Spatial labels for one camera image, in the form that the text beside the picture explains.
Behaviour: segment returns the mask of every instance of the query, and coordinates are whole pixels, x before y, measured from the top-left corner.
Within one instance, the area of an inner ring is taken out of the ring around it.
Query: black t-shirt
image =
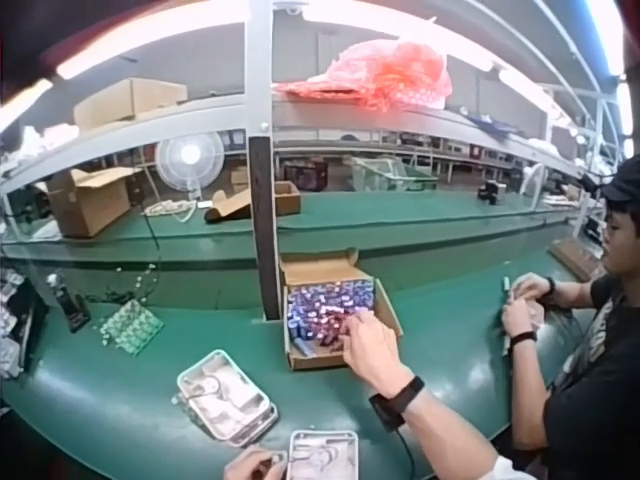
[[[549,480],[640,478],[640,309],[592,283],[596,316],[544,409]]]

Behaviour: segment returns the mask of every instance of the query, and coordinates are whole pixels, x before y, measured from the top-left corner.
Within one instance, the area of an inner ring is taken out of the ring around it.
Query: white sleeve
[[[514,470],[510,460],[498,457],[493,470],[479,480],[535,480],[535,478],[528,473]]]

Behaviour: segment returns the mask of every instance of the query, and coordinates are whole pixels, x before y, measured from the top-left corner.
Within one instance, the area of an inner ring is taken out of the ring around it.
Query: red plastic bag
[[[358,43],[342,52],[325,74],[275,89],[303,98],[355,99],[377,110],[444,108],[452,92],[445,57],[428,45],[405,40]]]

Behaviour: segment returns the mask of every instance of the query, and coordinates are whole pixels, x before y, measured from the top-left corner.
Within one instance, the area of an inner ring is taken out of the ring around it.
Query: black cap
[[[611,202],[640,204],[640,155],[622,162],[611,182],[601,191]]]

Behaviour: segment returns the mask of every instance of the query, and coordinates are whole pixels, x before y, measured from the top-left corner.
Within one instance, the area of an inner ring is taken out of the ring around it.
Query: hand
[[[535,273],[527,273],[519,277],[511,286],[511,296],[516,300],[519,298],[537,300],[549,293],[549,290],[551,290],[549,280]]]
[[[281,480],[287,462],[271,464],[275,453],[251,446],[224,468],[224,480]]]
[[[414,377],[400,361],[395,332],[370,311],[349,317],[345,326],[344,361],[383,397],[395,397]]]
[[[534,330],[529,304],[524,298],[513,300],[502,308],[502,324],[510,338]]]

